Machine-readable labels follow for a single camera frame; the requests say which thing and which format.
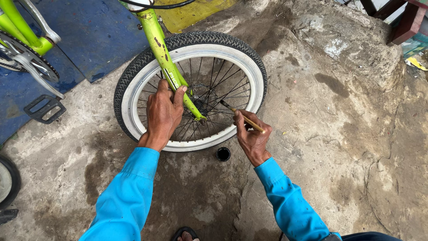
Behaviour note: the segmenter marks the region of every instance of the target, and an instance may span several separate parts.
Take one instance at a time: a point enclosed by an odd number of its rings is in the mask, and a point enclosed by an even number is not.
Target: right hand
[[[259,125],[266,132],[263,134],[258,130],[248,130],[252,128],[252,126],[245,122],[243,115]],[[236,135],[238,137],[239,145],[242,147],[254,167],[261,165],[272,157],[269,151],[266,150],[266,143],[269,139],[270,133],[272,132],[272,127],[270,125],[262,122],[254,113],[246,110],[235,111],[233,120],[233,124],[237,127]]]

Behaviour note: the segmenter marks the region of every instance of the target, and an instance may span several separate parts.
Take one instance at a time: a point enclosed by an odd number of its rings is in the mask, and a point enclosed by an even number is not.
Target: paintbrush
[[[229,110],[235,112],[237,111],[237,109],[231,107],[228,103],[226,103],[224,100],[221,100],[220,103],[222,105],[224,105],[226,108],[228,108]],[[253,121],[251,121],[250,119],[248,119],[245,115],[242,115],[244,117],[244,120],[250,124],[254,129],[257,129],[258,131],[260,131],[261,133],[265,133],[266,131],[263,130],[261,127],[259,127],[256,123],[254,123]]]

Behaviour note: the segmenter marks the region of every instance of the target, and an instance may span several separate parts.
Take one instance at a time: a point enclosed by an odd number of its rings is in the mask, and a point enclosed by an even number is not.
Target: blue sleeve
[[[141,240],[153,194],[159,152],[137,147],[96,203],[96,216],[80,241]]]
[[[300,187],[291,182],[272,157],[254,170],[273,205],[276,223],[290,241],[320,241],[330,235],[320,216],[303,198]],[[340,237],[339,233],[331,234]]]

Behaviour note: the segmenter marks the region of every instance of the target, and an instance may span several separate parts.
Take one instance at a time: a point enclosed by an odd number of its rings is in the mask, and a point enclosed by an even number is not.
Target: foot
[[[181,234],[181,237],[178,237],[178,238],[177,238],[177,241],[193,241],[193,238],[192,238],[192,235],[190,235],[190,233],[189,233],[189,232],[184,231],[184,232]]]

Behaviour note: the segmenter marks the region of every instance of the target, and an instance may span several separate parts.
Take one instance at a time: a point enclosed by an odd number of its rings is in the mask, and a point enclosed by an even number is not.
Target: green bicycle frame
[[[27,22],[22,18],[18,9],[12,0],[0,0],[0,29],[19,39],[39,55],[46,54],[51,48],[51,43],[45,37],[38,38],[33,30],[28,26]]]
[[[149,41],[150,48],[152,49],[153,54],[162,69],[162,73],[165,75],[165,79],[168,81],[171,89],[175,92],[175,90],[181,85],[189,86],[178,71],[176,64],[172,62],[168,49],[165,46],[165,35],[158,22],[155,11],[153,9],[146,9],[141,12],[137,12],[136,16],[141,22],[144,33]],[[199,112],[186,93],[184,94],[183,103],[195,116],[196,121],[200,121],[201,119],[206,120],[206,117]]]

